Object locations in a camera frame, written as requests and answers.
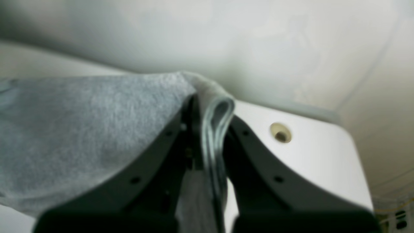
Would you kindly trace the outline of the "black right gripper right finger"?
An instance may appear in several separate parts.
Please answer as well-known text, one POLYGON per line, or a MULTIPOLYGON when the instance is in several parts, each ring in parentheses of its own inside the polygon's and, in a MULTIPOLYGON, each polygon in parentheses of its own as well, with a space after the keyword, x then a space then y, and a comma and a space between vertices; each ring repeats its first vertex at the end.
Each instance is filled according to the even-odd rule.
POLYGON ((379 233, 374 215, 286 166, 234 116, 223 149, 239 215, 233 233, 379 233))

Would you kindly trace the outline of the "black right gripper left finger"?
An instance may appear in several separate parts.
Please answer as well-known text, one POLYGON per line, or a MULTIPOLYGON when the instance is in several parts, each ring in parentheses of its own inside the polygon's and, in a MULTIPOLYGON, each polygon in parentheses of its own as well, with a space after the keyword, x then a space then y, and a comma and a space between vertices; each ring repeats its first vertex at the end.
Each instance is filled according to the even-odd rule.
POLYGON ((196 94, 145 151, 105 183, 46 211, 35 233, 177 233, 182 179, 202 169, 196 94))

